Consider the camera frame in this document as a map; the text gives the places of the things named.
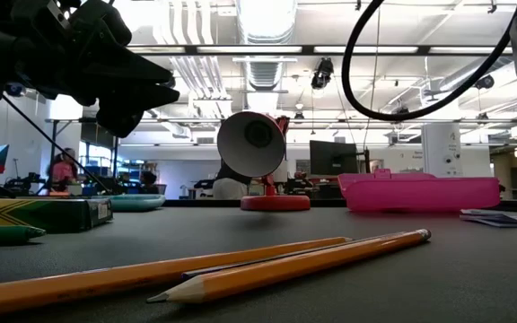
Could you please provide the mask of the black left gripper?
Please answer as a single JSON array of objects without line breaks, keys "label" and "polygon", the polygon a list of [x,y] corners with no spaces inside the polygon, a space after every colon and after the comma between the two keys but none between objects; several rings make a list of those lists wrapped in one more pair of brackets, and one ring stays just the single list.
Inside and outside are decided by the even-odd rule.
[{"label": "black left gripper", "polygon": [[15,0],[11,21],[21,31],[20,82],[48,99],[68,95],[89,106],[99,101],[97,123],[127,137],[144,113],[177,101],[160,84],[118,88],[115,80],[168,83],[172,72],[125,48],[131,32],[114,0]]}]

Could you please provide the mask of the yellow green crayon box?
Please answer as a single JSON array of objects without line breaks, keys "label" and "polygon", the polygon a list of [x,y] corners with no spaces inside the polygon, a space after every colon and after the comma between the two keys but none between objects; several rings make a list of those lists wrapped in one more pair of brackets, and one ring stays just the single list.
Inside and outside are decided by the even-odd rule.
[{"label": "yellow green crayon box", "polygon": [[47,233],[76,233],[112,220],[108,199],[0,199],[0,226],[21,225]]}]

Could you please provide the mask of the long yellow pencil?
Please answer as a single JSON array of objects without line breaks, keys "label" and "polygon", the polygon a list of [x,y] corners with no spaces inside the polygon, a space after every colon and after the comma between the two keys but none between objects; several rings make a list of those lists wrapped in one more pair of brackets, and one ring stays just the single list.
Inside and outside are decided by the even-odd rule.
[{"label": "long yellow pencil", "polygon": [[316,248],[336,247],[351,241],[351,238],[346,237],[307,240],[259,249],[168,259],[1,283],[0,315],[53,303],[76,301],[175,282],[180,279],[182,273],[191,270],[237,264]]}]

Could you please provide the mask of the green marker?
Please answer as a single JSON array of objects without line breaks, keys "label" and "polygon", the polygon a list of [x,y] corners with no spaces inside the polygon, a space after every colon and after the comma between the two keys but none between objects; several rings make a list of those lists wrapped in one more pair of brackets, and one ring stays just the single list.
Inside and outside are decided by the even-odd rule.
[{"label": "green marker", "polygon": [[45,230],[31,226],[0,226],[0,245],[25,244],[46,234]]}]

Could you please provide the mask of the sharpened yellow pencil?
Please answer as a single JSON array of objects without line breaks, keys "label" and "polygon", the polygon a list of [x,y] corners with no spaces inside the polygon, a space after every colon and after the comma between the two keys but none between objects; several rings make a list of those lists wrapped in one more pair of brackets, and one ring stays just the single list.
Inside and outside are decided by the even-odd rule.
[{"label": "sharpened yellow pencil", "polygon": [[205,271],[146,301],[200,303],[219,300],[355,261],[412,248],[430,238],[431,232],[427,229],[398,232],[283,258]]}]

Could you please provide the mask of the pink plastic pencil case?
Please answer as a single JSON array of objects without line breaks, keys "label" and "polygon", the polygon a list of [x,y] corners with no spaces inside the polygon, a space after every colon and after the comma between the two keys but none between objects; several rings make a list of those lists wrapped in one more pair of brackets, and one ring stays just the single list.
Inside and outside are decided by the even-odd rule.
[{"label": "pink plastic pencil case", "polygon": [[493,177],[438,178],[429,173],[344,173],[337,181],[353,212],[453,212],[493,207],[500,203]]}]

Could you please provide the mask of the teal bowl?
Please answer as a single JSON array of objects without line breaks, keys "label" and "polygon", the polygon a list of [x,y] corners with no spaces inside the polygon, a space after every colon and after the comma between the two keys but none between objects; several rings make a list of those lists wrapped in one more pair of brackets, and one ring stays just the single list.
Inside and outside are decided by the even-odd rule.
[{"label": "teal bowl", "polygon": [[113,212],[148,212],[161,207],[166,198],[164,195],[128,194],[109,196]]}]

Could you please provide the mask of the red desk lamp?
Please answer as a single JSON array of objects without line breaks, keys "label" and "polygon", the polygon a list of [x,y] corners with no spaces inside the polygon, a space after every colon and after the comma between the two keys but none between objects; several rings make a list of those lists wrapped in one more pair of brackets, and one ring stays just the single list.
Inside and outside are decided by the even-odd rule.
[{"label": "red desk lamp", "polygon": [[245,177],[260,179],[261,196],[241,199],[244,211],[297,212],[311,208],[307,196],[288,196],[277,188],[288,180],[285,135],[290,118],[243,111],[224,120],[217,134],[222,161]]}]

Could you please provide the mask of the black monitor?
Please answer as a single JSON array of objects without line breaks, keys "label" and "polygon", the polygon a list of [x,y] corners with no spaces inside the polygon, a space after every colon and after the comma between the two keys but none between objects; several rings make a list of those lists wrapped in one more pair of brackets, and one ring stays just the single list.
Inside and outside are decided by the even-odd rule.
[{"label": "black monitor", "polygon": [[359,171],[355,144],[311,140],[309,150],[312,175],[340,175]]}]

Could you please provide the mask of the black metal frame stand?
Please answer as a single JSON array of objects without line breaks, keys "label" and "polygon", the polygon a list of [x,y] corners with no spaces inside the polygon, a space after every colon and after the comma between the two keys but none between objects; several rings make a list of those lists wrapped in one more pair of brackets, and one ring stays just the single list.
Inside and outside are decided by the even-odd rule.
[{"label": "black metal frame stand", "polygon": [[[76,119],[54,119],[54,118],[46,118],[46,123],[50,123],[52,125],[52,135],[51,138],[48,139],[48,141],[51,144],[51,158],[55,156],[55,149],[58,149],[62,153],[65,151],[64,148],[62,148],[59,144],[56,143],[57,136],[60,132],[65,130],[69,125],[73,123],[77,124],[94,124],[95,126],[98,125],[96,118],[89,118],[89,117],[82,117],[82,118],[76,118]],[[118,144],[119,140],[114,137],[113,138],[113,148],[111,149],[111,172],[112,172],[112,178],[116,178],[117,173],[117,158],[118,158]],[[73,157],[73,160],[78,167],[79,170],[82,170],[88,178],[91,178],[92,181],[94,181],[97,185],[99,185],[102,188],[102,191],[104,193],[113,194],[114,191],[108,187],[105,183],[103,183],[97,176],[95,176],[92,172],[90,172],[88,169],[85,168],[84,165],[82,165],[77,158]]]}]

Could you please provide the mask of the black overhead frame bar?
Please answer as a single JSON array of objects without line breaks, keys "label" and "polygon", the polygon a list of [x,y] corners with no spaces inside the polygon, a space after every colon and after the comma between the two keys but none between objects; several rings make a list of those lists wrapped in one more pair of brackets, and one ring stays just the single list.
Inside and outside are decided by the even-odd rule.
[{"label": "black overhead frame bar", "polygon": [[[337,45],[132,45],[130,51],[142,56],[339,56],[346,51]],[[381,45],[356,46],[354,56],[387,57],[483,57],[490,46]]]}]

